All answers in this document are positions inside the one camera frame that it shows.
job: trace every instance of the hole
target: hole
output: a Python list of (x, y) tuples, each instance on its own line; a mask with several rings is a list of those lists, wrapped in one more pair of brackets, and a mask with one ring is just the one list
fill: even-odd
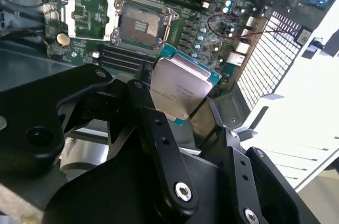
[(170, 144), (170, 142), (165, 137), (161, 138), (161, 142), (164, 143), (165, 145), (169, 145)]
[(43, 127), (35, 127), (30, 129), (27, 133), (27, 140), (34, 146), (49, 146), (54, 140), (54, 134)]
[(186, 188), (181, 187), (179, 190), (180, 190), (181, 194), (183, 194), (184, 196), (187, 196), (189, 194), (189, 192)]
[(61, 124), (64, 123), (65, 118), (66, 118), (65, 114), (59, 115), (59, 121), (60, 121)]
[(159, 120), (159, 119), (155, 119), (154, 121), (159, 126), (163, 125), (163, 122), (161, 120)]

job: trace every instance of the black plastic bracket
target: black plastic bracket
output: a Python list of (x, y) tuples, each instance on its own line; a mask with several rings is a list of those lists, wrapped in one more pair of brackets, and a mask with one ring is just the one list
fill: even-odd
[(112, 80), (107, 71), (88, 64), (2, 92), (0, 172), (34, 176), (49, 169), (64, 147), (61, 120), (69, 118), (77, 99)]

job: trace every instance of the green circuit board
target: green circuit board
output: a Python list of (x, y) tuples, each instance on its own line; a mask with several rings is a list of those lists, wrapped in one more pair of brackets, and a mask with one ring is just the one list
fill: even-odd
[[(208, 6), (199, 1), (200, 7), (194, 3), (198, 0), (190, 0), (193, 1), (192, 5), (181, 0), (121, 0), (123, 7), (118, 12), (119, 18), (114, 19), (118, 21), (119, 37), (112, 40), (112, 35), (107, 38), (106, 32), (113, 21), (108, 14), (111, 0), (74, 0), (74, 10), (67, 7), (69, 0), (48, 1), (44, 6), (48, 56), (74, 65), (98, 63), (113, 74), (123, 71), (128, 67), (126, 64), (133, 64), (134, 61), (107, 58), (109, 62), (102, 62), (93, 54), (100, 53), (102, 49), (121, 49), (129, 52), (128, 55), (135, 53), (137, 59), (144, 57), (150, 61), (158, 56), (164, 43), (192, 55), (198, 62), (223, 74), (220, 58), (225, 58), (225, 50), (232, 40), (215, 35), (208, 28), (207, 20), (220, 14), (210, 26), (219, 29), (223, 24), (234, 28), (234, 34), (239, 34), (253, 14), (254, 7), (252, 0), (205, 0)], [(117, 10), (118, 1), (114, 0)], [(225, 1), (232, 2), (228, 13), (236, 14), (236, 21), (222, 16)], [(71, 31), (70, 20), (74, 21)], [(69, 35), (70, 41), (66, 40), (66, 44), (60, 44), (58, 35), (61, 33)]]

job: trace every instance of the gray metal surface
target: gray metal surface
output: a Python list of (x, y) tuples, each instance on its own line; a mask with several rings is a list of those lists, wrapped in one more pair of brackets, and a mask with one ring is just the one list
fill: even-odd
[(214, 99), (214, 102), (223, 124), (231, 130), (241, 127), (250, 113), (237, 84), (230, 93)]
[(7, 41), (0, 42), (0, 91), (72, 68), (45, 54)]
[(60, 170), (70, 181), (105, 162), (107, 153), (107, 145), (67, 138), (60, 156)]

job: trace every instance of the mounting hole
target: mounting hole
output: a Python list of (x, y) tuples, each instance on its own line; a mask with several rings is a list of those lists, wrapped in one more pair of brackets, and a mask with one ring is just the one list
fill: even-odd
[(159, 119), (155, 119), (154, 121), (159, 126), (163, 125), (163, 122), (161, 120), (159, 120)]
[(34, 146), (49, 146), (54, 140), (54, 134), (43, 127), (35, 127), (30, 129), (27, 133), (27, 140)]
[(99, 77), (103, 77), (103, 78), (106, 77), (106, 74), (105, 74), (104, 72), (102, 72), (101, 70), (97, 70), (95, 73), (96, 73)]
[(170, 144), (170, 142), (169, 142), (165, 137), (162, 137), (162, 138), (161, 138), (161, 142), (162, 142), (163, 144), (165, 144), (165, 145), (169, 145), (169, 144)]

